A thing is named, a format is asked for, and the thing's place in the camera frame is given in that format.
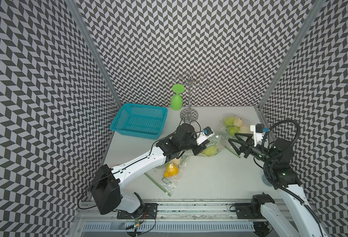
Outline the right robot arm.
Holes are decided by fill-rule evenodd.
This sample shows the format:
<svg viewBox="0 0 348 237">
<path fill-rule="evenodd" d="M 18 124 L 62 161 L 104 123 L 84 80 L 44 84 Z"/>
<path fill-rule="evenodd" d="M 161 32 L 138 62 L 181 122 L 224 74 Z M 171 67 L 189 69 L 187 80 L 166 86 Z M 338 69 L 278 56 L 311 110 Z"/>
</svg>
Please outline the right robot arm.
<svg viewBox="0 0 348 237">
<path fill-rule="evenodd" d="M 277 210 L 269 195 L 255 195 L 247 206 L 251 216 L 265 218 L 281 237 L 327 237 L 329 234 L 310 206 L 296 172 L 291 167 L 293 141 L 277 139 L 269 147 L 256 142 L 252 134 L 237 133 L 228 143 L 238 155 L 249 155 L 263 162 L 264 177 L 278 191 L 294 224 Z"/>
</svg>

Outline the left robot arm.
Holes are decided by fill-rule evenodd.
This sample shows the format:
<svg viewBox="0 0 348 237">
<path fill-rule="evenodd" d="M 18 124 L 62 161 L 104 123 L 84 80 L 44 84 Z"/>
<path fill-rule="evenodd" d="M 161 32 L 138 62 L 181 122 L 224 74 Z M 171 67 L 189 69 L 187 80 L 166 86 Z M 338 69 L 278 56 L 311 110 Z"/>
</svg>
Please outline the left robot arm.
<svg viewBox="0 0 348 237">
<path fill-rule="evenodd" d="M 139 194 L 129 196 L 123 189 L 151 169 L 180 158 L 185 151 L 191 150 L 194 155 L 201 153 L 213 135 L 209 126 L 196 132 L 191 124 L 183 123 L 175 132 L 154 142 L 143 155 L 118 166 L 101 166 L 89 187 L 100 214 L 120 210 L 135 218 L 140 217 L 144 213 L 145 203 Z"/>
</svg>

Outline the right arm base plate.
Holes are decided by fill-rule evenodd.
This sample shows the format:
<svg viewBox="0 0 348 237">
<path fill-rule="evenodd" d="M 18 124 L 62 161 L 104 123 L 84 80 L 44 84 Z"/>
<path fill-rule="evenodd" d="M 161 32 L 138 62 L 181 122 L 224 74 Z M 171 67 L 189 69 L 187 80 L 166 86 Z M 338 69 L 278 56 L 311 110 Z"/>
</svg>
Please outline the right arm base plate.
<svg viewBox="0 0 348 237">
<path fill-rule="evenodd" d="M 233 211 L 238 219 L 264 219 L 261 213 L 261 204 L 256 203 L 235 203 Z"/>
</svg>

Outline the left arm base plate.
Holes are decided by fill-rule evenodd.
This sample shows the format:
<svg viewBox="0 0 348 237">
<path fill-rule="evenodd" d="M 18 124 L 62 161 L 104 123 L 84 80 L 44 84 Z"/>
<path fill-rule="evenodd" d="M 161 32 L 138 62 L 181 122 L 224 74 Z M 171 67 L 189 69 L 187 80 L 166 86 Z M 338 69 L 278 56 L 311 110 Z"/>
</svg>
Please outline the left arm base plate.
<svg viewBox="0 0 348 237">
<path fill-rule="evenodd" d="M 117 213 L 117 219 L 155 219 L 157 217 L 157 211 L 158 203 L 145 203 L 133 213 L 119 210 Z"/>
</svg>

